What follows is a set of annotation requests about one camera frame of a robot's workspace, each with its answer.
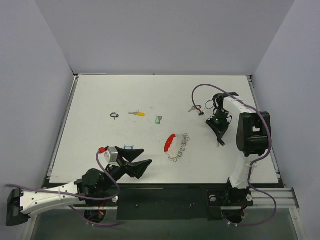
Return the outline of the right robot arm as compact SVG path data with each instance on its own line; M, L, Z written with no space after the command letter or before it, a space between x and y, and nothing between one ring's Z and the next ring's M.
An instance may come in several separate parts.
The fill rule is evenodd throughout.
M246 106L234 92L215 94L211 102L212 113L206 124L215 133L217 143L224 146L223 137L231 122L236 120L235 142L240 154L225 188L211 193L209 200L220 207L251 207L253 199L249 183L257 165L254 157L264 156L271 147L270 114Z

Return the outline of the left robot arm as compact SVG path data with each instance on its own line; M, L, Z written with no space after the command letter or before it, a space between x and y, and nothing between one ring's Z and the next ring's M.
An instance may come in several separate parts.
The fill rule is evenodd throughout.
M152 159L135 161L142 153L144 149L101 147L95 155L99 168L89 169L78 180L48 189L11 184L5 225L22 225L32 217L59 207L73 209L77 204L97 206L111 201L120 194L118 180L125 175L140 179L153 162Z

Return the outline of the key with solid black tag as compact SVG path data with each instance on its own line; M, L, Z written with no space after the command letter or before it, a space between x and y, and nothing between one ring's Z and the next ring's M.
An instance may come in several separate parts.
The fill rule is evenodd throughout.
M218 145L221 145L221 146L225 145L225 142L223 140L221 140L221 139L219 139L217 142L218 142Z

